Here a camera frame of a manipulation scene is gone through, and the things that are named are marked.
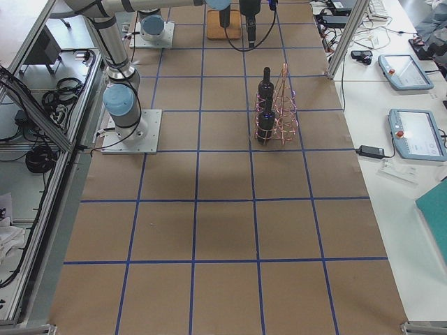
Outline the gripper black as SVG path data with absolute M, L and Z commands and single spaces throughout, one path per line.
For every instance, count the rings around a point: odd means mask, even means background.
M 239 0 L 240 13 L 246 17 L 249 48 L 256 44 L 256 15 L 261 11 L 261 0 Z

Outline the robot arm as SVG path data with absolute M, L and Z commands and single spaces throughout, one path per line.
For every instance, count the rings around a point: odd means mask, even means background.
M 140 35 L 144 40 L 157 39 L 163 33 L 165 22 L 160 8 L 138 11 L 138 19 Z
M 91 38 L 96 43 L 107 64 L 107 75 L 112 84 L 133 80 L 134 89 L 139 85 L 139 74 L 131 63 L 124 48 L 116 22 L 118 12 L 133 13 L 161 8 L 207 5 L 213 10 L 223 11 L 230 1 L 67 1 L 74 13 L 85 17 L 91 29 Z

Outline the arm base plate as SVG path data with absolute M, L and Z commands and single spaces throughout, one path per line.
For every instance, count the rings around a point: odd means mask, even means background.
M 140 34 L 141 24 L 137 22 L 135 34 L 131 37 L 130 47 L 148 49 L 170 49 L 173 46 L 174 22 L 164 22 L 164 29 L 159 35 Z
M 162 110 L 143 110 L 137 128 L 116 127 L 109 116 L 101 152 L 103 154 L 155 154 L 158 148 Z

